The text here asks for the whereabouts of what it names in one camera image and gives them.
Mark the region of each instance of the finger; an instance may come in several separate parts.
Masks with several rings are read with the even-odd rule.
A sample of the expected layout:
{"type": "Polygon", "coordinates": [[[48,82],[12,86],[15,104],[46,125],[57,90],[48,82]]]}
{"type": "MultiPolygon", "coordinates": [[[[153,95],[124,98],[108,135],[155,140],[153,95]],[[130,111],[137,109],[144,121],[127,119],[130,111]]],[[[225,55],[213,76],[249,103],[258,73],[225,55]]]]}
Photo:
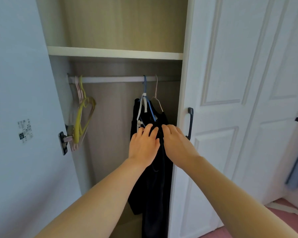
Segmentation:
{"type": "Polygon", "coordinates": [[[179,127],[175,127],[175,128],[177,129],[178,133],[184,135],[179,127]]]}
{"type": "Polygon", "coordinates": [[[162,125],[163,136],[168,136],[171,134],[170,129],[167,125],[162,125]]]}
{"type": "Polygon", "coordinates": [[[153,126],[153,124],[151,124],[151,123],[148,124],[148,125],[145,127],[145,130],[144,130],[143,135],[145,135],[145,136],[149,136],[149,132],[150,132],[152,126],[153,126]]]}
{"type": "Polygon", "coordinates": [[[142,136],[143,131],[144,131],[144,128],[143,128],[143,127],[140,127],[140,128],[138,129],[138,132],[137,132],[137,138],[140,138],[140,137],[142,136]]]}
{"type": "Polygon", "coordinates": [[[152,137],[153,139],[156,139],[158,130],[159,130],[159,128],[158,127],[155,127],[153,129],[153,131],[151,131],[150,137],[152,137]]]}
{"type": "Polygon", "coordinates": [[[137,137],[137,133],[134,133],[134,134],[132,135],[132,137],[131,137],[130,142],[131,142],[132,140],[134,140],[136,137],[137,137]]]}
{"type": "Polygon", "coordinates": [[[168,124],[167,126],[169,127],[171,134],[176,134],[176,133],[178,133],[178,131],[177,131],[177,129],[175,128],[174,125],[172,125],[172,124],[168,124]]]}
{"type": "Polygon", "coordinates": [[[154,151],[155,151],[156,154],[158,152],[159,147],[160,147],[160,140],[158,138],[158,139],[156,139],[156,143],[155,143],[155,146],[154,146],[154,151]]]}

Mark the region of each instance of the black dress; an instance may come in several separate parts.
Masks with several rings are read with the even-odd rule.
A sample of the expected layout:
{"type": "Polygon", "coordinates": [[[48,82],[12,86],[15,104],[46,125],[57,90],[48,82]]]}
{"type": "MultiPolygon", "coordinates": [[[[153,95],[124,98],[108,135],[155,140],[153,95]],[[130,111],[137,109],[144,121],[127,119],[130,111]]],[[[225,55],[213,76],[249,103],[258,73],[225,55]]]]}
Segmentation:
{"type": "MultiPolygon", "coordinates": [[[[140,118],[145,125],[152,123],[152,129],[159,127],[157,138],[160,139],[160,148],[152,164],[145,169],[137,180],[128,202],[135,215],[143,214],[142,238],[164,238],[167,237],[168,231],[173,163],[166,155],[161,128],[162,124],[168,124],[167,117],[164,113],[159,114],[152,103],[150,104],[154,115],[157,117],[156,121],[154,121],[150,109],[148,108],[148,112],[145,113],[143,106],[140,118]]],[[[139,99],[136,99],[131,122],[131,136],[137,132],[139,105],[139,99]]]]}

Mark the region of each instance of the hand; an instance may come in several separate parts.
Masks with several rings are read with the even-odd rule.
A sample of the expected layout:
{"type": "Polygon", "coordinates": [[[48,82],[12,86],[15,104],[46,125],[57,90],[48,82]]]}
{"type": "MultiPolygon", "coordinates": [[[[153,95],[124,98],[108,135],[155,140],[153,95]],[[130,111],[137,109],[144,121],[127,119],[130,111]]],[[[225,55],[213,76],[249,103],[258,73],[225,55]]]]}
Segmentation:
{"type": "Polygon", "coordinates": [[[190,140],[174,125],[162,125],[164,147],[169,159],[179,168],[187,163],[188,159],[200,156],[190,140]]]}
{"type": "Polygon", "coordinates": [[[156,139],[159,128],[155,127],[149,136],[151,127],[152,124],[148,124],[146,128],[139,128],[129,144],[129,159],[144,165],[144,168],[152,163],[160,147],[159,138],[156,139]]]}

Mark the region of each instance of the forearm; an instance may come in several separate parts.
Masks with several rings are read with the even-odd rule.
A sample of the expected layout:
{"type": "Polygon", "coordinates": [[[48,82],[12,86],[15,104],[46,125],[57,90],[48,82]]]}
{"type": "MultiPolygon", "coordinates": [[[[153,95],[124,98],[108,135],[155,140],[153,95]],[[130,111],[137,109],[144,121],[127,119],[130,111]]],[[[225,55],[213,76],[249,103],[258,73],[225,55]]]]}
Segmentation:
{"type": "Polygon", "coordinates": [[[207,197],[234,238],[297,238],[298,234],[235,185],[205,158],[188,160],[183,170],[207,197]]]}
{"type": "Polygon", "coordinates": [[[144,169],[142,164],[125,160],[119,168],[48,224],[37,238],[109,237],[144,169]]]}

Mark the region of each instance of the sticker label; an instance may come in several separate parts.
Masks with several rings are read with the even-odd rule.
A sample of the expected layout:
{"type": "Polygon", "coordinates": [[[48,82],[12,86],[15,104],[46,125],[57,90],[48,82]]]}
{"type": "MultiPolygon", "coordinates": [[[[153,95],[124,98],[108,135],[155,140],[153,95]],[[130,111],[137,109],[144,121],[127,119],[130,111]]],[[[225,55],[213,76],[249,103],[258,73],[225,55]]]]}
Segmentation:
{"type": "Polygon", "coordinates": [[[19,138],[22,143],[26,143],[28,140],[33,138],[32,128],[30,120],[21,120],[18,122],[19,126],[19,138]]]}

